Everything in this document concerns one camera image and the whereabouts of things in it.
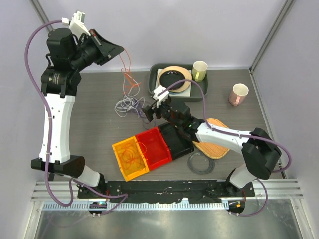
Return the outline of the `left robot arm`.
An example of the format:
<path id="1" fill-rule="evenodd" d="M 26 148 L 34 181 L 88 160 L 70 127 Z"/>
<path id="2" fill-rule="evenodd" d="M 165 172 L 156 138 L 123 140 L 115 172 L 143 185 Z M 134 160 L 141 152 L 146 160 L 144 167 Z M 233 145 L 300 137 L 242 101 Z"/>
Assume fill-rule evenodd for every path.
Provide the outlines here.
<path id="1" fill-rule="evenodd" d="M 105 40 L 94 29 L 73 34 L 68 28 L 58 28 L 49 32 L 46 44 L 48 67 L 41 76 L 41 93 L 51 114 L 45 116 L 44 145 L 39 157 L 31 161 L 31 168 L 73 178 L 89 186 L 89 193 L 100 199 L 106 193 L 104 176 L 90 169 L 83 156 L 70 153 L 70 118 L 80 72 L 93 63 L 104 65 L 124 48 Z"/>

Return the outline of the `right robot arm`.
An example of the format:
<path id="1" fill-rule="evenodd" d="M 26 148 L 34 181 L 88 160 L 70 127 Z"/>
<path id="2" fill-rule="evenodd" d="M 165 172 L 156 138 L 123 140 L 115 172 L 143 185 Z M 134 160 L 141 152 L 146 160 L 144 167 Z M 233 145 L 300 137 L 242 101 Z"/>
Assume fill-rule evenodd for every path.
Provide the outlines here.
<path id="1" fill-rule="evenodd" d="M 212 143 L 242 155 L 244 164 L 232 170 L 225 182 L 225 191 L 232 197 L 238 196 L 256 179 L 269 179 L 282 155 L 264 130 L 236 131 L 215 126 L 193 116 L 184 102 L 168 99 L 147 105 L 142 111 L 148 121 L 165 119 L 187 141 Z"/>

